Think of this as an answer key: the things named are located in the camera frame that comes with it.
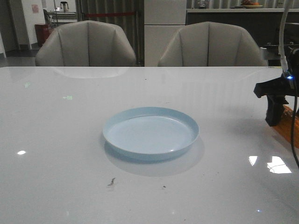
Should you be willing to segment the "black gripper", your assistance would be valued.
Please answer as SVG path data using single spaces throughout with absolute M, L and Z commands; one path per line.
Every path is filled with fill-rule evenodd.
M 285 96 L 299 96 L 299 49 L 288 48 L 287 54 L 288 73 L 270 81 L 257 83 L 254 93 L 258 98 L 267 95 L 268 108 L 266 111 L 266 122 L 269 126 L 279 124 L 288 104 Z

